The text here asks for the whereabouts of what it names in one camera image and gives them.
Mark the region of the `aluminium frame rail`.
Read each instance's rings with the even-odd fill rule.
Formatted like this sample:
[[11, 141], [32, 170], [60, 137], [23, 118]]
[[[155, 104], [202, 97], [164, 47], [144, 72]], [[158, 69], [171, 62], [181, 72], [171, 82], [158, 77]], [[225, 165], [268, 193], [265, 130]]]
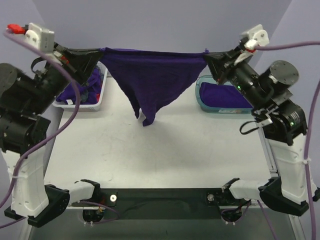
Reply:
[[273, 178], [278, 178], [280, 176], [280, 173], [279, 173], [278, 165], [277, 165], [276, 160], [274, 158], [271, 146], [269, 144], [268, 139], [266, 139], [262, 128], [258, 129], [258, 134], [259, 134], [259, 138], [260, 138], [261, 145], [263, 148], [263, 152], [264, 152], [264, 156], [265, 156], [266, 163], [268, 166], [268, 170], [270, 173], [270, 177], [268, 178], [268, 180], [266, 182], [266, 185], [268, 186], [270, 183], [270, 180]]

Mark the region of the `purple cloth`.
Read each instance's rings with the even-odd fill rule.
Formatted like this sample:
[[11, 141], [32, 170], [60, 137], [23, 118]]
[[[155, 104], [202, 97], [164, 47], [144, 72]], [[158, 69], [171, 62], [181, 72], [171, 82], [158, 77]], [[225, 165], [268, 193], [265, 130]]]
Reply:
[[199, 96], [205, 106], [212, 108], [253, 108], [232, 85], [203, 82], [199, 88]]

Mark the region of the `purple towel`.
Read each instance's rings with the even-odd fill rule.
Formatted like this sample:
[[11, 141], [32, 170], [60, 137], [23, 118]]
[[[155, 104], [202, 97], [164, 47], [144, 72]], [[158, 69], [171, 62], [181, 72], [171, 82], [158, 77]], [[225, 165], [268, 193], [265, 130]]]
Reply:
[[207, 66], [200, 53], [102, 48], [100, 62], [127, 96], [135, 116], [144, 114], [144, 127], [157, 112], [175, 101]]
[[[101, 74], [98, 68], [95, 68], [84, 85], [76, 83], [80, 93], [80, 104], [95, 104], [97, 102], [96, 95], [100, 93], [101, 87]], [[56, 98], [57, 102], [64, 104], [75, 104], [76, 95], [71, 84]]]

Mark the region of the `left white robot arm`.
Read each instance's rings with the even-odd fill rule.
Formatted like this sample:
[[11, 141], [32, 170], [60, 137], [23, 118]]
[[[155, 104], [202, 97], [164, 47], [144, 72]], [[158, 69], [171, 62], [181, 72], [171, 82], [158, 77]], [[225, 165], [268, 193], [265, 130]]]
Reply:
[[42, 114], [69, 81], [46, 63], [30, 78], [19, 68], [0, 65], [0, 148], [10, 177], [11, 206], [4, 214], [39, 228], [60, 216], [68, 205], [100, 203], [100, 184], [81, 179], [65, 187], [44, 183], [43, 156], [50, 121]]

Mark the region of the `purple towel under pile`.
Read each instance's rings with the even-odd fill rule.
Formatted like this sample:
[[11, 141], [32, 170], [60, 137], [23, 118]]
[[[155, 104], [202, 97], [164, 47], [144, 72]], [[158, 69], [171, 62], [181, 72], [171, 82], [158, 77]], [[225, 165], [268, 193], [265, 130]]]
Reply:
[[[84, 85], [76, 83], [80, 93], [80, 104], [95, 104], [97, 102], [96, 95], [100, 93], [101, 87], [101, 74], [98, 68], [95, 68]], [[75, 104], [76, 95], [71, 84], [56, 98], [57, 102], [64, 104]]]

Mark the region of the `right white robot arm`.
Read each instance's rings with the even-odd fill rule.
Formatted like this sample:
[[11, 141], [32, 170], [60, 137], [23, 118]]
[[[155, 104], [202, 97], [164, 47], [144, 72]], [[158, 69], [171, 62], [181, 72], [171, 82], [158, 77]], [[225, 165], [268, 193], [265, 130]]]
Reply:
[[276, 212], [302, 216], [309, 209], [308, 200], [320, 198], [320, 190], [306, 174], [305, 112], [291, 101], [289, 90], [299, 72], [291, 63], [277, 60], [258, 74], [247, 59], [238, 61], [241, 53], [239, 47], [210, 52], [204, 60], [218, 84], [231, 83], [252, 105], [251, 114], [268, 141], [279, 176], [261, 181], [234, 178], [222, 191], [233, 199], [258, 200]]

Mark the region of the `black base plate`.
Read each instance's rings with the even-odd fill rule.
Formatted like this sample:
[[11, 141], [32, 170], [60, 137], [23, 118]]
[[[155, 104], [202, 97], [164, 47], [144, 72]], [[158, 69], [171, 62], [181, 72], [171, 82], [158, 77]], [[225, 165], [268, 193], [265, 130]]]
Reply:
[[231, 209], [241, 216], [249, 200], [235, 199], [221, 188], [103, 188], [101, 204], [116, 210], [121, 220], [211, 220]]

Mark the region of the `red cloth in basket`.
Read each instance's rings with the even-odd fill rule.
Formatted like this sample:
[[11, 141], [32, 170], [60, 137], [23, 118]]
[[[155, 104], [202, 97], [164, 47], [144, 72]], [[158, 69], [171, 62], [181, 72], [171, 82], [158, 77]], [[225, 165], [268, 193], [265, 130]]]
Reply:
[[100, 93], [97, 93], [97, 94], [96, 94], [96, 99], [97, 99], [97, 101], [99, 101], [99, 100], [100, 100], [100, 96], [101, 96], [101, 94], [100, 94]]

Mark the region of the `white plastic basket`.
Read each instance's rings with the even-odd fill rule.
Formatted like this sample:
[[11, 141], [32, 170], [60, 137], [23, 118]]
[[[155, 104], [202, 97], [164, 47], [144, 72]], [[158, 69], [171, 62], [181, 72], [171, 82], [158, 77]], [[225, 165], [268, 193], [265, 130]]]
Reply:
[[[104, 95], [104, 90], [105, 90], [106, 81], [107, 81], [106, 79], [107, 79], [107, 75], [108, 75], [108, 69], [100, 61], [96, 64], [95, 68], [99, 69], [100, 76], [101, 76], [100, 77], [101, 91], [99, 93], [100, 99], [99, 99], [99, 101], [96, 101], [95, 104], [82, 104], [81, 103], [79, 106], [80, 112], [96, 112], [96, 111], [99, 111], [101, 108], [102, 98]], [[63, 102], [58, 102], [56, 100], [52, 103], [52, 105], [56, 108], [62, 108], [66, 111], [71, 111], [75, 108], [75, 104], [64, 104]]]

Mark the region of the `blue transparent plastic bin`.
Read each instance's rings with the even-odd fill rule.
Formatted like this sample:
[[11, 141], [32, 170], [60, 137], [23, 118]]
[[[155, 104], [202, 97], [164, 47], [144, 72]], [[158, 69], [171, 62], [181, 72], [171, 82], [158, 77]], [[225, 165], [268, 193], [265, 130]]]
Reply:
[[195, 98], [207, 113], [250, 114], [252, 105], [230, 83], [218, 85], [211, 75], [203, 75], [195, 84]]

